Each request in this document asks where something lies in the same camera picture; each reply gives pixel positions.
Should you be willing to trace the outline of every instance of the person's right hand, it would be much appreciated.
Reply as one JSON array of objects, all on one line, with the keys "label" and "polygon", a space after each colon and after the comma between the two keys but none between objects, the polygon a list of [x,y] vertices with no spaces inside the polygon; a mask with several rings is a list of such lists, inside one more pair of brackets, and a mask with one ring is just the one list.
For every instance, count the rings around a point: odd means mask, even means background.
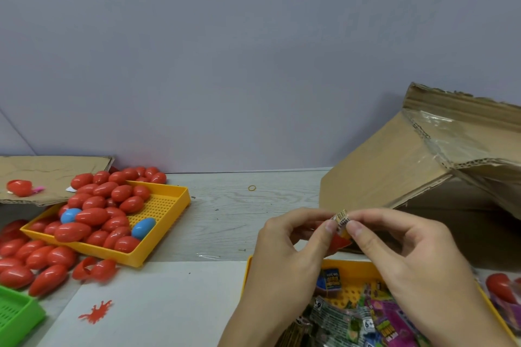
[{"label": "person's right hand", "polygon": [[[516,345],[488,308],[444,224],[385,208],[349,212],[348,216],[347,231],[433,345]],[[373,230],[389,231],[402,243],[401,255]]]}]

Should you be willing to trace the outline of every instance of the white paper sheet on wall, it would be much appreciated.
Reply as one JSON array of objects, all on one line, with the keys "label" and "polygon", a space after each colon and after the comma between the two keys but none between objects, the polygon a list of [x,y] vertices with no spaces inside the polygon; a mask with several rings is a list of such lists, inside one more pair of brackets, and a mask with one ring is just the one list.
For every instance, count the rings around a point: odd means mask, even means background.
[{"label": "white paper sheet on wall", "polygon": [[[217,345],[239,302],[245,269],[246,262],[124,268],[107,285],[83,285],[38,347]],[[109,301],[106,315],[92,324],[94,305],[99,313]]]}]

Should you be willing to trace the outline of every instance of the blue plastic egg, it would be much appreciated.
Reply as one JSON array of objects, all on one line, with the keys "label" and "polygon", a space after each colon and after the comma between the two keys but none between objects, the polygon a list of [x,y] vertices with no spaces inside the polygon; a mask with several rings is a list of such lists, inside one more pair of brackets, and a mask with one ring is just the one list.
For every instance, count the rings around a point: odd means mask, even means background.
[{"label": "blue plastic egg", "polygon": [[62,224],[67,224],[69,222],[74,222],[76,218],[76,214],[81,211],[80,208],[70,208],[63,212],[62,217],[60,217],[60,221]]},{"label": "blue plastic egg", "polygon": [[143,219],[134,225],[132,228],[132,237],[143,240],[145,236],[152,230],[156,225],[155,219]]}]

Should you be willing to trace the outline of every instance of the green plastic basket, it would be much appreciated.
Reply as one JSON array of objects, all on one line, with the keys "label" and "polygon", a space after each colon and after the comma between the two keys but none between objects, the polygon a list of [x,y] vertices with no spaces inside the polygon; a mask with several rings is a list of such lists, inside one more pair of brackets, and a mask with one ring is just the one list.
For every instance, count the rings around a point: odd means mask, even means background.
[{"label": "green plastic basket", "polygon": [[38,302],[0,285],[0,345],[15,347],[45,318]]}]

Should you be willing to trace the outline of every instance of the red splat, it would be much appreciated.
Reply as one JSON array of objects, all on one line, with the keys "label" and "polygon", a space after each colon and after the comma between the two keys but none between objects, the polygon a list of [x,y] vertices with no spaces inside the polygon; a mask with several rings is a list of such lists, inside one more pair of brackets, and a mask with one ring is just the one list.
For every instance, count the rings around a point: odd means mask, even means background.
[{"label": "red splat", "polygon": [[86,318],[90,324],[96,324],[100,319],[105,317],[110,306],[112,306],[112,300],[108,301],[107,303],[104,303],[104,301],[101,301],[99,309],[96,307],[96,305],[94,305],[94,307],[92,308],[92,312],[90,314],[83,314],[83,315],[80,315],[78,318],[79,319]]}]

